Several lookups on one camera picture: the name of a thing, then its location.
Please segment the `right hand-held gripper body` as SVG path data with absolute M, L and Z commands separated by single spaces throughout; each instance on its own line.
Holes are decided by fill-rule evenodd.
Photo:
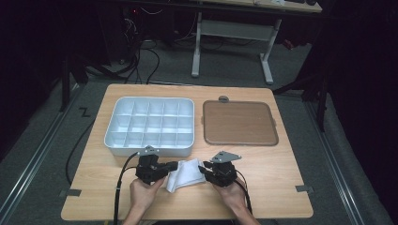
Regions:
M 240 160 L 241 156 L 225 151 L 220 151 L 210 161 L 216 164 L 216 169 L 212 171 L 216 177 L 213 185 L 228 187 L 237 179 L 237 170 L 233 165 L 234 160 Z

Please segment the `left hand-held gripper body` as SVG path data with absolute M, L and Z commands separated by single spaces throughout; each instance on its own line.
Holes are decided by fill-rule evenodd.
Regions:
M 147 146 L 143 152 L 140 153 L 138 165 L 136 167 L 135 175 L 145 184 L 150 185 L 152 181 L 152 174 L 154 171 L 160 171 L 158 150 L 152 146 Z

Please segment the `person's left hand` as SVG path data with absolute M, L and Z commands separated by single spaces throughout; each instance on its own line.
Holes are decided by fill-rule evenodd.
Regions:
M 152 185 L 145 184 L 140 179 L 135 179 L 130 184 L 130 211 L 145 211 L 155 200 L 159 188 L 162 186 L 164 178 L 154 182 Z

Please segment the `dark computer cabinet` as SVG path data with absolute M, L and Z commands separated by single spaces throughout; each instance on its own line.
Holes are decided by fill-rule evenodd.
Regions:
M 97 4 L 97 11 L 109 63 L 127 64 L 131 58 L 130 23 L 125 9 L 119 5 L 101 3 Z

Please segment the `white divided storage box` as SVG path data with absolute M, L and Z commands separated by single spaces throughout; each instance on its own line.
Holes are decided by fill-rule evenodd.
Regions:
M 104 144 L 115 155 L 185 158 L 194 144 L 194 103 L 183 97 L 122 97 L 115 106 Z

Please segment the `desk with white metal frame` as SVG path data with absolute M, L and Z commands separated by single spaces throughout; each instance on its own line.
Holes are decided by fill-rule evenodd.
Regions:
M 231 4 L 254 8 L 270 8 L 281 11 L 321 13 L 322 8 L 317 0 L 199 0 L 199 5 L 204 3 Z M 275 39 L 279 33 L 282 20 L 277 19 L 273 25 L 260 25 L 242 22 L 223 22 L 220 20 L 203 19 L 202 13 L 197 14 L 195 49 L 192 59 L 191 75 L 198 77 L 201 61 L 201 37 L 240 38 L 248 40 L 265 41 L 268 45 L 266 51 L 259 54 L 260 63 L 267 84 L 273 84 L 269 68 L 270 56 Z

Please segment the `brown square tray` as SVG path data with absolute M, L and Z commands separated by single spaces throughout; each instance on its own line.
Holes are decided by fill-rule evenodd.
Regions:
M 203 125 L 209 144 L 274 146 L 279 142 L 276 122 L 265 102 L 207 100 Z

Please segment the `black metal stand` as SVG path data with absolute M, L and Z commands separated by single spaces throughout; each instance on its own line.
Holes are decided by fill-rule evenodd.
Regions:
M 317 101 L 315 111 L 315 122 L 318 128 L 324 132 L 324 117 L 327 109 L 329 77 L 326 74 L 315 73 L 313 75 L 295 79 L 293 82 L 273 90 L 274 95 L 280 95 L 289 90 L 302 89 L 301 99 L 303 101 Z
M 62 98 L 60 111 L 64 112 L 70 102 L 70 77 L 73 77 L 78 84 L 87 84 L 88 76 L 85 72 L 84 57 L 79 54 L 70 54 L 65 57 L 62 63 Z

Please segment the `white sock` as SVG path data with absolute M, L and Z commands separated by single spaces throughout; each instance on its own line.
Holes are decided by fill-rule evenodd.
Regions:
M 180 160 L 177 165 L 177 170 L 170 172 L 168 176 L 166 189 L 170 193 L 174 193 L 178 188 L 205 182 L 205 176 L 199 170 L 199 167 L 202 165 L 203 163 L 198 158 Z

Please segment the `person's right hand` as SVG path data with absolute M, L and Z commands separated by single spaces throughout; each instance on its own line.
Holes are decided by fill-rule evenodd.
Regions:
M 223 203 L 238 217 L 248 213 L 244 183 L 237 178 L 228 187 L 213 186 L 222 198 Z

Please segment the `metal floor rail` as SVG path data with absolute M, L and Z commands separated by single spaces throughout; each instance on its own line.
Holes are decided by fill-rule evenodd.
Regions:
M 329 167 L 329 172 L 332 176 L 335 187 L 337 188 L 340 199 L 344 205 L 344 209 L 351 221 L 351 224 L 352 225 L 365 225 L 363 217 L 360 213 L 360 210 L 357 206 L 357 203 L 356 203 L 353 193 L 351 191 L 351 188 L 347 184 L 346 179 L 344 178 L 344 175 L 342 173 L 342 170 L 337 162 L 337 159 L 333 154 L 333 151 L 332 151 L 331 145 L 329 143 L 329 140 L 327 138 L 327 135 L 324 131 L 322 131 L 320 129 L 320 127 L 317 123 L 316 111 L 315 111 L 313 103 L 305 102 L 304 107 L 307 111 L 307 114 L 309 114 L 309 116 L 311 118 L 314 129 L 315 129 L 317 136 L 322 144 L 322 148 L 323 148 L 324 154 L 326 156 L 327 164 Z
M 83 89 L 82 84 L 74 84 L 70 101 L 62 106 L 62 91 L 56 87 L 50 98 L 30 119 L 11 152 L 0 163 L 0 224 L 12 217 L 50 151 L 71 105 Z

